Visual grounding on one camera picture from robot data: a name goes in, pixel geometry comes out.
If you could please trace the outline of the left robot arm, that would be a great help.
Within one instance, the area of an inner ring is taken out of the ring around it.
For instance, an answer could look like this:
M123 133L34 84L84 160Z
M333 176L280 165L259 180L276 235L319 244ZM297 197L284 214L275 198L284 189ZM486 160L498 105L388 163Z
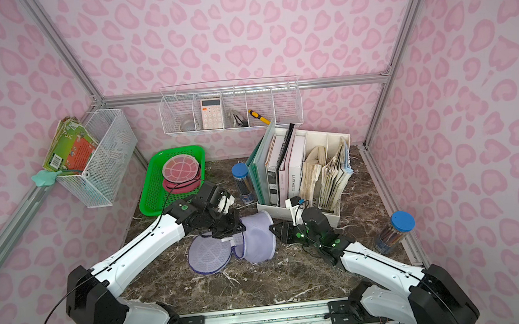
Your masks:
M232 237L245 229L235 199L205 182L198 193L174 201L139 236L91 268L77 267L67 279L66 314L76 324L181 324L166 304L123 299L126 287L162 252L196 230L212 238Z

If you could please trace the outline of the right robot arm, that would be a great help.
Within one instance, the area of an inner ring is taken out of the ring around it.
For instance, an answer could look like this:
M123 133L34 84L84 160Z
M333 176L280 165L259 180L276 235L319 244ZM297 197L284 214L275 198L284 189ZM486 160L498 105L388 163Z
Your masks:
M388 318L399 324L476 324L480 311L446 269L408 265L337 234L317 207L299 200L292 221L269 230L283 244L318 250L329 265L362 276L349 296L347 313L359 322Z

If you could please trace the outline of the purple mesh laundry bag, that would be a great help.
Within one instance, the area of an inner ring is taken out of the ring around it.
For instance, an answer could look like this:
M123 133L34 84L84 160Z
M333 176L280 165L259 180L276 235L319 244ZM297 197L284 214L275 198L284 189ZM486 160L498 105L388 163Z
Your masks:
M273 258L276 237L270 231L269 213L259 212L240 218L246 230L230 238L215 239L208 233L197 236L188 250L188 264L195 273L212 275L221 272L232 258L260 264Z

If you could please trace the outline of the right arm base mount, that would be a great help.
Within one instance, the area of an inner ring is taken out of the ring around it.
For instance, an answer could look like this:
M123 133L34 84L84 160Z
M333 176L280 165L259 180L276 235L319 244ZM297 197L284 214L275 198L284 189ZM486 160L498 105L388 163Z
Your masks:
M388 322L390 319L381 316L371 315L362 303L364 293L373 284L366 282L356 287L345 300L329 301L327 304L328 313L324 319L330 319L331 324L366 324Z

